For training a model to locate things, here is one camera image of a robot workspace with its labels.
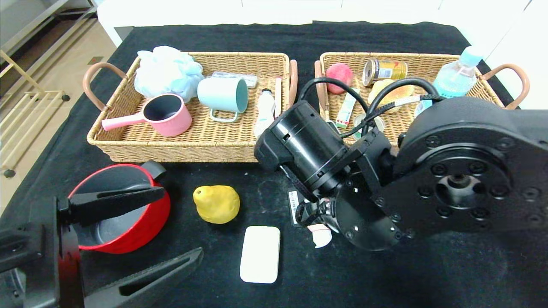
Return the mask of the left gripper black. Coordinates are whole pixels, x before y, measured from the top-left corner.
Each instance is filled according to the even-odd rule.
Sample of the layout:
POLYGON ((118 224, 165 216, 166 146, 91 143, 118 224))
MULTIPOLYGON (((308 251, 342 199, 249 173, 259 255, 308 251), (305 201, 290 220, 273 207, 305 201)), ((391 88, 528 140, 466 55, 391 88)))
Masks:
POLYGON ((149 205, 162 187, 108 190, 54 198, 44 215, 1 228, 3 308, 150 308, 202 262, 202 247, 163 261, 84 296, 72 224, 88 226, 149 205))

